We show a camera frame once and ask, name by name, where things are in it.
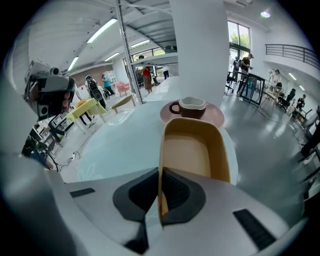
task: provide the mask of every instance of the gray floor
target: gray floor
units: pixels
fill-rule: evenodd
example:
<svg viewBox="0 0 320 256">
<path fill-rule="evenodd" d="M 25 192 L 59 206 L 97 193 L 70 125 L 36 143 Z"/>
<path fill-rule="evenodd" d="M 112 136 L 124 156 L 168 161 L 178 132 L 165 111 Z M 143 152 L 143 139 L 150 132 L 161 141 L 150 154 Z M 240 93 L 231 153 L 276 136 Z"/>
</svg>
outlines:
<svg viewBox="0 0 320 256">
<path fill-rule="evenodd" d="M 304 135 L 283 109 L 275 106 L 271 119 L 291 124 L 295 130 L 268 120 L 244 102 L 225 95 L 221 105 L 224 127 L 234 142 L 237 156 L 237 186 L 277 212 L 291 227 L 303 212 L 306 185 L 299 181 L 316 169 L 315 163 L 298 163 L 302 158 L 299 142 L 303 143 Z"/>
</svg>

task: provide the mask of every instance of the coffee cup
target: coffee cup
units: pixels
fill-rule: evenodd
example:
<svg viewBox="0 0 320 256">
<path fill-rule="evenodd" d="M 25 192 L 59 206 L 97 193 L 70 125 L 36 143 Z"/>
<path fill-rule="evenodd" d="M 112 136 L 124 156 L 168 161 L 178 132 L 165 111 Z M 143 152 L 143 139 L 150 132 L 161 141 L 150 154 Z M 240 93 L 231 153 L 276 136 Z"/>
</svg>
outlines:
<svg viewBox="0 0 320 256">
<path fill-rule="evenodd" d="M 173 110 L 173 106 L 179 106 L 179 110 Z M 201 119 L 206 112 L 206 101 L 201 98 L 185 97 L 179 101 L 172 102 L 169 110 L 173 114 L 181 115 L 184 118 Z"/>
</svg>

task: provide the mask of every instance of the floor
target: floor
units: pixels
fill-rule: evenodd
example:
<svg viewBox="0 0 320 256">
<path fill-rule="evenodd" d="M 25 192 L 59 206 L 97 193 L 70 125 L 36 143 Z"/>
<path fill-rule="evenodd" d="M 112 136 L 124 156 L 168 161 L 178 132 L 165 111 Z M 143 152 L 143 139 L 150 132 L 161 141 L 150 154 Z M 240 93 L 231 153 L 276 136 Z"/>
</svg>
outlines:
<svg viewBox="0 0 320 256">
<path fill-rule="evenodd" d="M 124 94 L 121 98 L 117 94 L 108 99 L 107 104 L 110 107 L 124 97 Z M 130 109 L 133 105 L 130 102 L 122 108 Z M 225 115 L 224 127 L 234 143 L 237 156 L 237 186 L 273 209 L 292 227 L 303 212 L 306 186 L 299 184 L 299 181 L 319 164 L 314 161 L 308 165 L 298 163 L 302 158 L 299 153 L 299 143 L 304 141 L 302 132 L 283 109 L 275 107 L 272 115 L 274 121 L 269 120 L 263 115 L 263 110 L 257 111 L 252 105 L 240 102 L 230 91 L 223 96 L 221 110 Z M 109 120 L 114 115 L 110 111 L 105 118 Z M 60 173 L 66 183 L 77 181 L 77 167 L 83 149 L 103 125 L 97 116 L 94 121 L 95 124 L 85 134 L 73 125 L 67 132 L 67 138 L 62 140 L 63 147 L 57 149 L 55 160 L 60 164 L 59 168 L 63 166 Z M 75 153 L 75 160 L 68 164 L 73 152 L 79 154 Z"/>
</svg>

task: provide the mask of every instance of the metal pole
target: metal pole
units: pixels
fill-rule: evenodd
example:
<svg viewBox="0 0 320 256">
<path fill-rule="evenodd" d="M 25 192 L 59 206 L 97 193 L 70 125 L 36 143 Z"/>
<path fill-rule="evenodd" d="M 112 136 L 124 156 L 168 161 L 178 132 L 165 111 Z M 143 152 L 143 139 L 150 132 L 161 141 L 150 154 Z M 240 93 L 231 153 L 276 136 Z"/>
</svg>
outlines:
<svg viewBox="0 0 320 256">
<path fill-rule="evenodd" d="M 115 8 L 116 8 L 116 16 L 117 16 L 119 26 L 120 26 L 120 33 L 121 33 L 122 41 L 123 41 L 125 60 L 126 60 L 126 64 L 127 64 L 128 70 L 129 70 L 129 80 L 133 85 L 133 89 L 134 89 L 135 95 L 136 95 L 139 103 L 143 104 L 140 90 L 138 88 L 138 85 L 137 85 L 137 82 L 135 79 L 135 73 L 134 73 L 135 71 L 133 70 L 133 67 L 131 65 L 131 63 L 133 61 L 132 61 L 132 57 L 131 57 L 130 51 L 129 51 L 129 45 L 128 45 L 127 33 L 126 33 L 126 25 L 124 25 L 120 0 L 116 0 Z"/>
</svg>

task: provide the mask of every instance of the cup handle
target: cup handle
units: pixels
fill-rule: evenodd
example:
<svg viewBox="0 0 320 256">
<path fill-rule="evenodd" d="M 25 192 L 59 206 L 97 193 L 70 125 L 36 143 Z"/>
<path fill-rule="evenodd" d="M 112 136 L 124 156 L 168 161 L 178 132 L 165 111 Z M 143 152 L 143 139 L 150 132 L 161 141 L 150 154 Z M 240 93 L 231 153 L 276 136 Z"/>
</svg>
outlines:
<svg viewBox="0 0 320 256">
<path fill-rule="evenodd" d="M 179 111 L 175 111 L 175 110 L 172 109 L 172 107 L 175 106 L 175 105 L 179 105 L 179 101 L 172 102 L 172 103 L 170 104 L 170 106 L 169 106 L 169 110 L 170 110 L 170 112 L 173 113 L 173 114 L 180 115 L 180 110 L 179 110 Z"/>
</svg>

